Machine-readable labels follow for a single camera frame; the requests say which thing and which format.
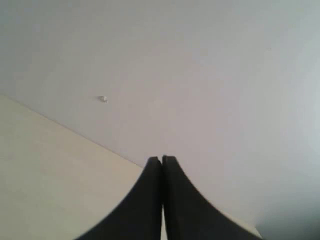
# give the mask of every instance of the beige wall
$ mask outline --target beige wall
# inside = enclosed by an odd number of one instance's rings
[[[142,169],[0,96],[0,239],[71,240],[110,212]]]

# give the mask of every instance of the white ceiling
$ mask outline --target white ceiling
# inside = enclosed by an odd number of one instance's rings
[[[262,232],[306,223],[320,215],[319,13],[316,0],[1,1],[0,89],[140,166],[176,155]]]

